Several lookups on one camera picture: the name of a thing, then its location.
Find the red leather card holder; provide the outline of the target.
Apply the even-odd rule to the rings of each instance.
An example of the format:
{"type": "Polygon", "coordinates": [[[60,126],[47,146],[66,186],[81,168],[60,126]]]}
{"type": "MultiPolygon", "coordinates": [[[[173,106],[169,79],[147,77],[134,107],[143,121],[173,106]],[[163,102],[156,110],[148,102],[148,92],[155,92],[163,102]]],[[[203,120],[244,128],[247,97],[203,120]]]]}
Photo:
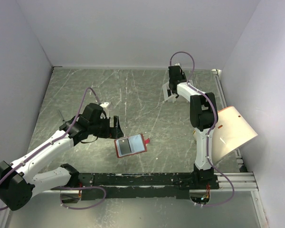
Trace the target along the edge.
{"type": "Polygon", "coordinates": [[[120,140],[120,139],[125,139],[125,138],[129,139],[129,143],[130,143],[130,147],[131,147],[131,153],[126,155],[126,156],[135,155],[135,154],[139,154],[139,153],[147,151],[147,144],[150,143],[150,138],[145,139],[143,134],[127,136],[127,137],[123,137],[123,138],[119,138],[119,139],[114,140],[116,155],[118,158],[122,158],[122,157],[126,157],[126,156],[119,156],[116,141],[120,140]]]}

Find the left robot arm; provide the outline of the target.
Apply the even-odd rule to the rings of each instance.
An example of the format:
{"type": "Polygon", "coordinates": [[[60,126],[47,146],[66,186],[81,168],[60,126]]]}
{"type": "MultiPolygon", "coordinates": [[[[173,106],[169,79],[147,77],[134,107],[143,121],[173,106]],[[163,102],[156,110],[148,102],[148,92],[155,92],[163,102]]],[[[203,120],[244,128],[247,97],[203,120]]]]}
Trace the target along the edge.
{"type": "Polygon", "coordinates": [[[6,207],[15,211],[46,190],[79,187],[79,171],[69,164],[44,173],[40,171],[59,154],[85,143],[90,135],[104,139],[123,137],[118,116],[114,116],[114,124],[110,124],[110,109],[110,102],[90,103],[81,114],[64,121],[48,140],[30,153],[11,163],[0,162],[0,199],[6,207]]]}

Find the white plastic card tray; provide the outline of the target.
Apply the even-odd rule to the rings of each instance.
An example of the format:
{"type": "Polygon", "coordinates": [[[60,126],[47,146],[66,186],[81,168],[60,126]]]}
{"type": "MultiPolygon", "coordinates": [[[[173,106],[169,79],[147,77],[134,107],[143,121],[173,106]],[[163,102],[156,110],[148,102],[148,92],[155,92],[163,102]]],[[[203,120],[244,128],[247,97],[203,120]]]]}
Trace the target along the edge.
{"type": "Polygon", "coordinates": [[[174,94],[169,87],[169,82],[162,86],[164,101],[165,102],[186,102],[190,101],[192,95],[198,95],[198,93],[190,88],[186,82],[179,83],[177,85],[177,94],[174,94]]]}

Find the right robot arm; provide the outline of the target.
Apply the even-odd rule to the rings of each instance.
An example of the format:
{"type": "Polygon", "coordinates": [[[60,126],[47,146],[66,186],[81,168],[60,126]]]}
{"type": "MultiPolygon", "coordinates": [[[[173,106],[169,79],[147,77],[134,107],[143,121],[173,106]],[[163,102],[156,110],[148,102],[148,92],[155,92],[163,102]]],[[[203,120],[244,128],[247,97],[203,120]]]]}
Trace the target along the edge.
{"type": "Polygon", "coordinates": [[[215,96],[195,88],[178,64],[169,66],[168,73],[168,98],[176,100],[181,96],[190,103],[190,123],[196,135],[197,154],[193,174],[185,183],[197,189],[215,186],[217,177],[211,157],[212,136],[218,121],[215,96]]]}

